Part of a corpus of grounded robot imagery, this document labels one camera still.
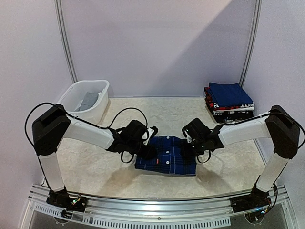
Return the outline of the blue plaid shirt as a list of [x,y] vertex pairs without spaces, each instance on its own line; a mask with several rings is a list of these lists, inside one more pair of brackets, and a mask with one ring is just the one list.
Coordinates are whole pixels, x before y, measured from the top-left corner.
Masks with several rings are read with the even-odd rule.
[[186,139],[158,136],[150,139],[149,145],[156,149],[157,156],[150,160],[136,158],[135,169],[181,176],[196,175],[196,159]]

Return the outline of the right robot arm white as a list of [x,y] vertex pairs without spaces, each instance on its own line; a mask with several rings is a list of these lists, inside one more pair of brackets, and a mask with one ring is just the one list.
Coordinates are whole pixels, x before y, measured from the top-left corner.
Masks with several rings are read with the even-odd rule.
[[305,144],[305,129],[281,106],[274,105],[267,112],[238,122],[223,123],[209,128],[199,118],[182,128],[191,151],[199,156],[226,146],[254,141],[265,163],[252,194],[246,198],[250,208],[264,202],[268,192],[299,149]]

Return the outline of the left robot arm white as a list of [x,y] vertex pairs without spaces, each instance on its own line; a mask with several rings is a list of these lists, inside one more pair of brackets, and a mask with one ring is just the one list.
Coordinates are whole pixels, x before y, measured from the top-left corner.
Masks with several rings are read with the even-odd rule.
[[58,151],[68,139],[97,146],[107,152],[136,155],[143,159],[157,156],[149,141],[158,133],[155,126],[148,127],[138,120],[131,120],[126,127],[117,129],[101,127],[68,113],[61,104],[50,104],[32,123],[33,147],[38,156],[52,199],[60,207],[67,207],[71,197],[64,191],[58,160]]

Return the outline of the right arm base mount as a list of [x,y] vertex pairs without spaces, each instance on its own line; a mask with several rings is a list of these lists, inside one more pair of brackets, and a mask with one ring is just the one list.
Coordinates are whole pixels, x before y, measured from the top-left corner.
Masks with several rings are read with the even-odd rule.
[[244,212],[245,219],[250,224],[259,224],[264,216],[275,206],[278,197],[277,186],[273,186],[274,201],[271,200],[269,192],[262,192],[253,188],[248,195],[230,198],[233,213]]

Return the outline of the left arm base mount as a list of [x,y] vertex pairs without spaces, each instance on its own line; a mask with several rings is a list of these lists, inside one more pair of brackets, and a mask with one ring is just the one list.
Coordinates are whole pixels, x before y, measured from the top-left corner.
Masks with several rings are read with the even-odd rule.
[[82,195],[71,197],[65,188],[58,192],[50,190],[46,200],[47,204],[62,208],[60,216],[66,219],[71,219],[75,211],[84,213],[87,202],[88,198]]

